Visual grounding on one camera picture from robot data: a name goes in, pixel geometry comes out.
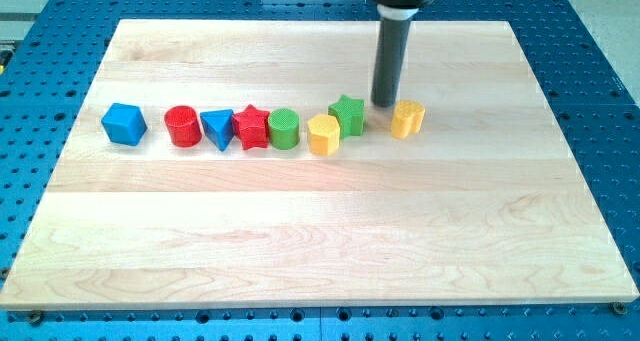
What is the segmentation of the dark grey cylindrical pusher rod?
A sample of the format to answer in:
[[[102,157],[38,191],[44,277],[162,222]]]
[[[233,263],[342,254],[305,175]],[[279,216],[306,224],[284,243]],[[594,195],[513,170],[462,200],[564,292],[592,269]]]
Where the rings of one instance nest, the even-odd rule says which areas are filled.
[[[411,20],[418,9],[378,6],[377,10],[381,18],[371,101],[378,108],[389,108],[396,102]]]

